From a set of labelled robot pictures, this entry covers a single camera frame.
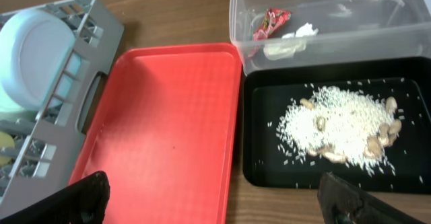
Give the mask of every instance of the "wooden table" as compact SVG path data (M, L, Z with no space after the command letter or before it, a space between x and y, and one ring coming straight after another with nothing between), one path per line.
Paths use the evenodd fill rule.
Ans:
M0 0L0 12L51 1L56 0ZM145 46L230 41L229 0L102 1L125 24L119 54ZM226 222L322 223L316 190L257 188L244 179L241 170L241 117L238 113ZM374 195L421 221L431 223L431 196Z

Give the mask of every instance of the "dish rack handle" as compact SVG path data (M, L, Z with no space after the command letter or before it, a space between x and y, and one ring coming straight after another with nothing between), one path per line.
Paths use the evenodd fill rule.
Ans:
M62 19L75 33L76 41L69 48L59 72L55 75L43 107L35 122L19 119L17 122L0 122L20 131L25 136L11 173L7 188L0 196L0 219L16 213L66 187L75 162L84 143L82 125L96 92L99 76L108 75L123 35L123 25L99 0L63 0L33 7L45 10ZM0 24L15 13L0 14ZM67 70L69 59L80 58L77 73ZM71 81L66 96L56 89L62 80ZM49 118L48 107L52 100L61 107L55 119ZM33 176L20 174L22 164L34 156L28 155L30 146L37 141L44 144Z

